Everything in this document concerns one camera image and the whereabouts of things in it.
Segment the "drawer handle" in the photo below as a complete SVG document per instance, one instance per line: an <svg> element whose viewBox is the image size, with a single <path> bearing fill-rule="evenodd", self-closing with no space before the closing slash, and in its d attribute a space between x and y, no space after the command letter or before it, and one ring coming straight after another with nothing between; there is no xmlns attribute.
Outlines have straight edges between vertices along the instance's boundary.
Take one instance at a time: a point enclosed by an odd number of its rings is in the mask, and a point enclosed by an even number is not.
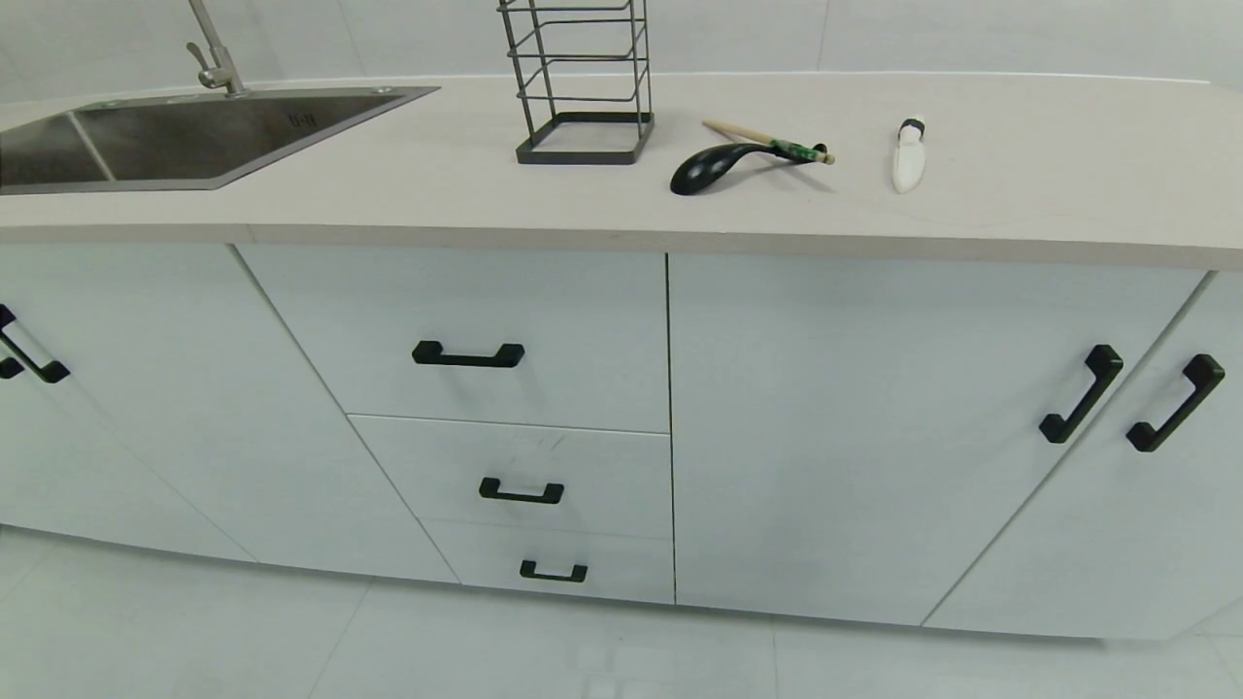
<svg viewBox="0 0 1243 699"><path fill-rule="evenodd" d="M17 343L14 342L12 338L10 338L7 335L4 333L4 328L7 327L9 323L12 323L12 322L16 322L16 321L17 321L17 316L12 315L12 311L9 310L9 306L5 306L4 303L0 303L0 342L2 342L4 346L9 348L10 352L12 352L14 354L16 354L17 358L21 359L21 362L24 364L26 364L26 367L30 368L30 371L35 372L35 376L37 376L40 379L42 379L44 383L60 383L65 377L70 376L70 371L67 368L65 368L65 364L62 364L62 363L60 363L57 361L51 361L51 362L47 363L46 367L40 367L39 364L35 363L34 359L30 358L30 354L27 354L21 347L17 347ZM4 372L4 374L10 374L10 372L12 371L12 367L9 366L6 368L6 367L2 366L4 363L0 363L0 372ZM16 373L11 373L10 376L4 376L4 378L7 379L7 378L12 378L15 376L17 376L17 374Z"/></svg>
<svg viewBox="0 0 1243 699"><path fill-rule="evenodd" d="M583 582L587 580L587 566L574 566L568 576L563 575L544 575L536 572L534 561L522 561L522 567L518 568L518 575L527 580L554 580L557 582Z"/></svg>
<svg viewBox="0 0 1243 699"><path fill-rule="evenodd" d="M1040 420L1040 434L1053 444L1065 444L1070 439L1070 435L1079 429L1100 397L1109 391L1109 386L1114 383L1117 374L1122 373L1122 358L1109 345L1093 347L1088 358L1084 359L1084 364L1088 364L1096 381L1093 382L1091 388L1079 400L1075 409L1070 412L1070 417L1063 418L1058 413L1049 413Z"/></svg>
<svg viewBox="0 0 1243 699"><path fill-rule="evenodd" d="M1191 396L1178 405L1178 409L1170 415L1166 424L1161 425L1161 429L1152 429L1149 423L1135 423L1130 432L1126 433L1126 439L1135 445L1136 449L1144 453L1156 451L1166 439L1173 434L1173 430L1178 429L1178 425L1183 423L1196 408L1208 398L1208 394L1217 388L1217 384L1226 378L1226 369L1217 363L1216 359L1208 354L1196 354L1191 362L1183 367L1182 376L1191 381L1191 384L1196 387L1191 392Z"/></svg>
<svg viewBox="0 0 1243 699"><path fill-rule="evenodd" d="M424 340L414 347L415 364L440 364L443 367L490 367L493 369L512 369L518 366L527 351L521 345L502 345L491 357L471 357L469 354L445 354L445 346L435 340Z"/></svg>
<svg viewBox="0 0 1243 699"><path fill-rule="evenodd" d="M544 486L543 495L518 495L516 493L501 493L501 479L485 478L479 483L479 494L487 500L511 500L513 502L536 502L538 505L556 505L561 502L561 496L566 494L566 486L559 483L549 483Z"/></svg>
<svg viewBox="0 0 1243 699"><path fill-rule="evenodd" d="M12 357L7 357L5 361L0 362L0 381L9 381L24 371L26 371L26 367L21 366L21 362L14 359Z"/></svg>

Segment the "white kitchen tool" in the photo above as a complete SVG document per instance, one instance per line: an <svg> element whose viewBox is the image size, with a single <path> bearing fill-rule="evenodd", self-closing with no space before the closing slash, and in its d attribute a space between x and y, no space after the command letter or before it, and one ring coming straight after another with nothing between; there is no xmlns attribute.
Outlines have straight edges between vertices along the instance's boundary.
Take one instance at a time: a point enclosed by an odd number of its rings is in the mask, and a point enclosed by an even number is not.
<svg viewBox="0 0 1243 699"><path fill-rule="evenodd" d="M894 149L894 189L899 194L919 187L924 179L924 117L916 114L902 122L897 129L897 147Z"/></svg>

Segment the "faucet handle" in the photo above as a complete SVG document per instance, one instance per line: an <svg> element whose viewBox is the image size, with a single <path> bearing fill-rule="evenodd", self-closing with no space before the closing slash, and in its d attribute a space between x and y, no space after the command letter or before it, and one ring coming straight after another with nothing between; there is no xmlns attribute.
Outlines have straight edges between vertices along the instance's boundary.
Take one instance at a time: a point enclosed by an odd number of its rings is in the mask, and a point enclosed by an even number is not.
<svg viewBox="0 0 1243 699"><path fill-rule="evenodd" d="M199 65L203 66L203 72L208 72L209 70L211 70L211 67L208 66L208 60L203 56L203 49L199 49L198 44L188 41L185 44L185 50L189 51L191 56L199 60Z"/></svg>

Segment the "drawer front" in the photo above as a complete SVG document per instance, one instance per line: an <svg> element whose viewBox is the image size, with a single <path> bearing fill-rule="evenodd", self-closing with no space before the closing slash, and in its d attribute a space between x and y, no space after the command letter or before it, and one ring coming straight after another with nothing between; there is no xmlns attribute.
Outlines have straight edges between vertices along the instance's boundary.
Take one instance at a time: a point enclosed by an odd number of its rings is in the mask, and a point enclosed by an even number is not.
<svg viewBox="0 0 1243 699"><path fill-rule="evenodd" d="M669 432L663 255L241 250L347 413Z"/></svg>
<svg viewBox="0 0 1243 699"><path fill-rule="evenodd" d="M441 521L424 526L464 585L674 603L670 541Z"/></svg>
<svg viewBox="0 0 1243 699"><path fill-rule="evenodd" d="M666 435L351 419L421 519L672 539Z"/></svg>

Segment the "black spoon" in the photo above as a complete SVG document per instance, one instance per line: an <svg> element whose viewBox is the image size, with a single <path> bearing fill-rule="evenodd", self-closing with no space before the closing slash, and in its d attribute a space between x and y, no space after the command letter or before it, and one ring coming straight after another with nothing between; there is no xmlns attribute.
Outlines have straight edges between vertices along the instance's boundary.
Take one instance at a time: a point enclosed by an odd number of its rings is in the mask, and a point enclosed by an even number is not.
<svg viewBox="0 0 1243 699"><path fill-rule="evenodd" d="M828 147L823 143L817 143L814 149L822 153L828 152ZM669 189L672 190L674 194L681 194L682 197L699 194L700 192L707 189L713 182L721 179L725 173L730 172L730 169L738 164L738 160L748 153L767 153L797 164L812 162L804 158L797 158L763 143L725 143L705 148L704 150L700 150L687 158L687 160L674 173L674 178L669 180Z"/></svg>

